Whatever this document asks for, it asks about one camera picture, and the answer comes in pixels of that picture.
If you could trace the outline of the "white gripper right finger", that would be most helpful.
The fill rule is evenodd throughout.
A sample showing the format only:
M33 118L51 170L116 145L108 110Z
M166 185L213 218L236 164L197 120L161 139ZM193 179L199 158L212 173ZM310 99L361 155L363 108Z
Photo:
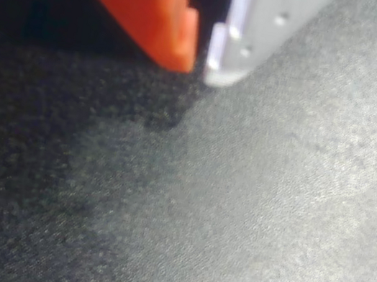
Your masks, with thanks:
M231 0L213 26L203 80L232 86L264 63L332 0Z

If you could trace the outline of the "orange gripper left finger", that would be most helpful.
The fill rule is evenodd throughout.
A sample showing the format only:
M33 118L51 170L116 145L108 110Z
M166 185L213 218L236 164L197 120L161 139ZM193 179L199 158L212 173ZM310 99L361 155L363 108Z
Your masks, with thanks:
M189 0L99 0L119 26L160 67L194 69L199 13Z

